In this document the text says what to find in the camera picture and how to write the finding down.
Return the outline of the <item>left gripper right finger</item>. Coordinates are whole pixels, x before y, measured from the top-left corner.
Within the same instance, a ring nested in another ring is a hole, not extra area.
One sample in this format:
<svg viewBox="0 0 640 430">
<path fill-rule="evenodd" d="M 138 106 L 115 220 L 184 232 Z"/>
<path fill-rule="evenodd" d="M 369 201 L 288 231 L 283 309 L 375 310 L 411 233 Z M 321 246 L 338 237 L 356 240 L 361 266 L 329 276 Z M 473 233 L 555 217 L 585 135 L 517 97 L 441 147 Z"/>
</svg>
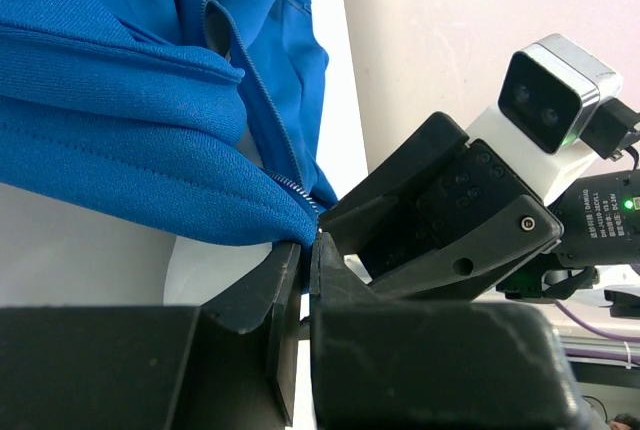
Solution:
<svg viewBox="0 0 640 430">
<path fill-rule="evenodd" d="M 329 234 L 310 263 L 311 378 L 322 429 L 587 429 L 559 335 L 511 303 L 377 297 Z"/>
</svg>

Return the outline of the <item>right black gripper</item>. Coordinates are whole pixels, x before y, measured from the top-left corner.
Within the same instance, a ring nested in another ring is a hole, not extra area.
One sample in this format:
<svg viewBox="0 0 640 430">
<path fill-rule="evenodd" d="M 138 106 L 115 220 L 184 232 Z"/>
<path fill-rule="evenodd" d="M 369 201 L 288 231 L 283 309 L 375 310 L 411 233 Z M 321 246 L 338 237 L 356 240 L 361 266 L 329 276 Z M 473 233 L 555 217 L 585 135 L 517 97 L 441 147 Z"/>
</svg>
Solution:
<svg viewBox="0 0 640 430">
<path fill-rule="evenodd" d="M 390 299 L 472 300 L 564 231 L 488 143 L 441 112 L 324 213 L 320 227 Z"/>
</svg>

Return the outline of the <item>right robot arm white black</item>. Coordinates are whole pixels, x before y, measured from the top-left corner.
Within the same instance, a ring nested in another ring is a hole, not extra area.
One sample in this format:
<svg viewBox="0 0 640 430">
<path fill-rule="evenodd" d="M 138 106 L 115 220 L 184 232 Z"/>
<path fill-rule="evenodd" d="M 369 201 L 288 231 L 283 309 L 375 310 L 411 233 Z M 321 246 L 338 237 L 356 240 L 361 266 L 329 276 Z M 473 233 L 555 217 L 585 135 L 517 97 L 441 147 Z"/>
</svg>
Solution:
<svg viewBox="0 0 640 430">
<path fill-rule="evenodd" d="M 321 216 L 390 299 L 564 300 L 639 260 L 637 171 L 576 180 L 544 203 L 481 139 L 436 113 Z"/>
</svg>

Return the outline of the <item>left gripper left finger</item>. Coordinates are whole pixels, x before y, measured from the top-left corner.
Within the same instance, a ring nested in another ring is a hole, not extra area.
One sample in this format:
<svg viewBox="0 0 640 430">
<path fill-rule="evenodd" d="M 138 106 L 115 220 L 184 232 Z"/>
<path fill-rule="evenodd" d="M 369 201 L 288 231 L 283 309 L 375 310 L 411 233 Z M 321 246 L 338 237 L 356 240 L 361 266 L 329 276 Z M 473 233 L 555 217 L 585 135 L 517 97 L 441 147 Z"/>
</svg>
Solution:
<svg viewBox="0 0 640 430">
<path fill-rule="evenodd" d="M 200 306 L 1 313 L 5 429 L 282 429 L 293 420 L 301 249 Z"/>
</svg>

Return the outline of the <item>blue zip jacket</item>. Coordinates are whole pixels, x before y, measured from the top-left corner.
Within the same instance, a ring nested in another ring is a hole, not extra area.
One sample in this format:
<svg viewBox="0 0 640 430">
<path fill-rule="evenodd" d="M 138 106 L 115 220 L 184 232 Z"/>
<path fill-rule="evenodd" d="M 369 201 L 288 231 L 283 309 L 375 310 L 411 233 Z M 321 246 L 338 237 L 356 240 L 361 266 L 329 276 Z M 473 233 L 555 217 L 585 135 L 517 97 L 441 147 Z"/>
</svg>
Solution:
<svg viewBox="0 0 640 430">
<path fill-rule="evenodd" d="M 310 246 L 311 0 L 1 0 L 4 184 L 218 245 Z"/>
</svg>

